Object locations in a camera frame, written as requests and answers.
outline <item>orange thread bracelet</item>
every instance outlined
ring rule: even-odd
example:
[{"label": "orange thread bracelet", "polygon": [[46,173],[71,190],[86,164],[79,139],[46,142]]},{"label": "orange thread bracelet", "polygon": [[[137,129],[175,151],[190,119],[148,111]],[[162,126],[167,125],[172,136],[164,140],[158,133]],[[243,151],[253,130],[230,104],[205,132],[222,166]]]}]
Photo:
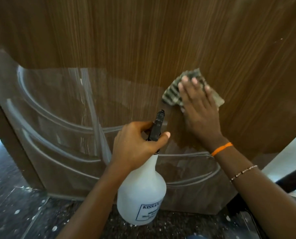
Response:
[{"label": "orange thread bracelet", "polygon": [[225,148],[227,148],[229,146],[233,146],[233,144],[231,142],[228,142],[226,145],[218,147],[217,149],[214,150],[213,153],[211,153],[211,156],[214,157],[218,152],[221,152],[223,149],[225,149]]}]

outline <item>floor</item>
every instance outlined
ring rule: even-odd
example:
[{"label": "floor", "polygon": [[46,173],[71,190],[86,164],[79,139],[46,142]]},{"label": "floor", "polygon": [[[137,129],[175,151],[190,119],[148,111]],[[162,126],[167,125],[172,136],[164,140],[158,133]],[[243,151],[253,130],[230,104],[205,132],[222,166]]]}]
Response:
[{"label": "floor", "polygon": [[[55,238],[82,202],[50,198],[29,187],[0,142],[0,238]],[[160,210],[150,224],[123,221],[114,205],[102,238],[259,238],[247,212],[208,216]]]}]

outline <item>person's left hand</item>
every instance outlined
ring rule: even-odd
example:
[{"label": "person's left hand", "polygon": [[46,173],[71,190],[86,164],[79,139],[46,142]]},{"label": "person's left hand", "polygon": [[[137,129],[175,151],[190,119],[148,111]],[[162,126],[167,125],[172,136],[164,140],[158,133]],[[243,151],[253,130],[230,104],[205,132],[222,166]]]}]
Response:
[{"label": "person's left hand", "polygon": [[169,132],[160,135],[158,141],[146,141],[141,133],[151,128],[153,122],[131,122],[124,125],[114,140],[111,165],[130,173],[142,166],[158,149],[167,144]]}]

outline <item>cleaning cloth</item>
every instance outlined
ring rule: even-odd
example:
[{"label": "cleaning cloth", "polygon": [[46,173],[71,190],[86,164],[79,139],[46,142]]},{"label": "cleaning cloth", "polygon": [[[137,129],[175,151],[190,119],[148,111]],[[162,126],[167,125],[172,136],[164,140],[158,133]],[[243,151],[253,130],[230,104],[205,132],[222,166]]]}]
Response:
[{"label": "cleaning cloth", "polygon": [[[179,77],[177,77],[171,85],[165,90],[164,94],[162,95],[162,101],[168,105],[174,106],[179,105],[181,108],[183,107],[182,98],[180,97],[180,92],[178,88],[178,84],[180,83],[182,77],[187,76],[189,79],[195,77],[200,85],[201,88],[204,90],[204,87],[207,85],[206,79],[202,76],[200,69],[197,68],[191,71],[183,72]],[[212,96],[215,101],[216,107],[219,107],[224,103],[224,100],[219,96],[219,94],[210,87],[212,90]]]}]

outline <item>bottle label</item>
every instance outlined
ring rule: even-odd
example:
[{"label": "bottle label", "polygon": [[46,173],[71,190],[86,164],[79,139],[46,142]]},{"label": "bottle label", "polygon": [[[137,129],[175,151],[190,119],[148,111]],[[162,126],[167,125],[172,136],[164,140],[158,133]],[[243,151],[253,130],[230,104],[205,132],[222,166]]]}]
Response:
[{"label": "bottle label", "polygon": [[162,200],[150,205],[141,205],[136,221],[147,221],[154,218],[157,215],[161,202]]}]

